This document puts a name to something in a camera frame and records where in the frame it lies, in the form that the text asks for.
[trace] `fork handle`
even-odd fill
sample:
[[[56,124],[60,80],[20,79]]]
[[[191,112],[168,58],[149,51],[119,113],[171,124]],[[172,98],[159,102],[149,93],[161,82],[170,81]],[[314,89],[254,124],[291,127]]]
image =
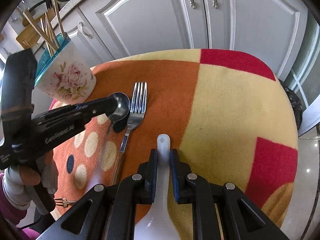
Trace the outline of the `fork handle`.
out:
[[[125,132],[125,135],[124,135],[124,137],[122,139],[122,143],[121,143],[120,150],[119,150],[119,152],[121,152],[121,153],[124,153],[124,151],[125,151],[125,147],[127,146],[127,142],[128,142],[128,138],[129,138],[130,132],[131,132],[131,130],[127,130]]]
[[[124,153],[119,152],[116,159],[115,171],[113,172],[111,185],[116,185],[120,182],[119,180],[120,180],[123,160],[124,160]]]

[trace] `colorful tablecloth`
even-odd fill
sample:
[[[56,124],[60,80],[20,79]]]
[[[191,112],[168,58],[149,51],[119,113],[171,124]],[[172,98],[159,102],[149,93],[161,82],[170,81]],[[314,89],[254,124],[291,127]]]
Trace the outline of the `colorful tablecloth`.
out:
[[[130,134],[122,178],[148,161],[157,136],[166,133],[194,173],[219,185],[234,182],[281,226],[297,170],[297,129],[286,93],[262,61],[238,51],[170,50],[104,63],[93,72],[97,84],[88,101],[113,92],[131,97],[135,82],[148,82],[146,115]],[[105,115],[95,117],[55,148],[56,197],[77,200],[84,194],[108,126]],[[112,132],[101,155],[106,185],[124,132]],[[136,221],[148,209],[138,206]],[[181,238],[192,239],[191,205],[175,204],[171,185],[168,209]]]

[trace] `pink sleeve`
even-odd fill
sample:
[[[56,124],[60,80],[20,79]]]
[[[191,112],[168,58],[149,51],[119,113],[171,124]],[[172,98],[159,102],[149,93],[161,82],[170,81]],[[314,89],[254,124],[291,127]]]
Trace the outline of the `pink sleeve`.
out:
[[[23,233],[22,233],[22,239],[23,240],[36,240],[39,237],[39,233],[30,229],[30,228],[26,228],[23,229]]]
[[[0,212],[7,220],[14,223],[15,225],[18,225],[20,220],[26,216],[27,211],[16,209],[7,200],[2,188],[3,176],[4,174],[1,173],[0,174]]]

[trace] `wooden chopstick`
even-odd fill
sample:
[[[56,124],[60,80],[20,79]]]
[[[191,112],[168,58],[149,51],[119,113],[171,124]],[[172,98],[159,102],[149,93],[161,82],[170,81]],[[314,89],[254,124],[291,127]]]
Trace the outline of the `wooden chopstick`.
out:
[[[46,27],[45,27],[45,32],[47,33],[50,41],[52,41],[52,36],[51,36],[50,31],[49,31],[48,25],[46,25]],[[52,48],[50,48],[50,54],[51,54],[52,56],[55,54],[55,51],[54,51]]]
[[[42,30],[44,31],[45,30],[45,28],[44,28],[44,21],[43,21],[43,18],[41,18],[40,19],[40,21],[41,21],[41,28],[42,28]],[[47,49],[48,49],[48,52],[49,52],[49,54],[50,54],[50,57],[52,57],[53,55],[51,54],[51,48],[50,48],[50,45],[47,43],[47,42],[45,42],[45,44],[47,45]]]
[[[57,20],[58,20],[58,24],[59,24],[59,28],[60,28],[61,34],[63,36],[63,39],[65,39],[66,38],[66,34],[64,33],[64,30],[63,30],[63,26],[62,26],[60,14],[59,14],[59,8],[58,8],[57,0],[53,0],[53,4],[54,4],[54,10],[56,11]]]
[[[47,42],[51,48],[53,48],[54,50],[57,50],[58,48],[56,47],[56,45],[53,44],[50,38],[39,27],[39,25],[36,23],[35,19],[32,17],[28,9],[25,9],[25,11],[23,12],[23,15],[26,17],[28,22],[30,22],[30,25],[36,30],[36,32],[45,40],[45,42]]]
[[[48,12],[45,12],[45,17],[46,17],[46,20],[47,20],[47,24],[46,25],[49,27],[49,30],[50,30],[50,32],[51,32],[51,34],[53,36],[54,43],[57,45],[57,48],[59,48],[60,44],[59,44],[58,39],[57,39],[57,37],[56,37],[56,35],[54,33],[54,30],[52,28],[51,22],[50,22],[49,17],[48,17]]]

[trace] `utensil holder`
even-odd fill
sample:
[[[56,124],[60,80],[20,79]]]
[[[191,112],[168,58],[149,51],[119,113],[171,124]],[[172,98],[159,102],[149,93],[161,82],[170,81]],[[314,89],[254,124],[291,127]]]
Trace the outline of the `utensil holder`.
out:
[[[83,103],[92,93],[97,79],[66,34],[57,35],[60,47],[50,57],[46,49],[36,72],[35,86],[65,104]]]

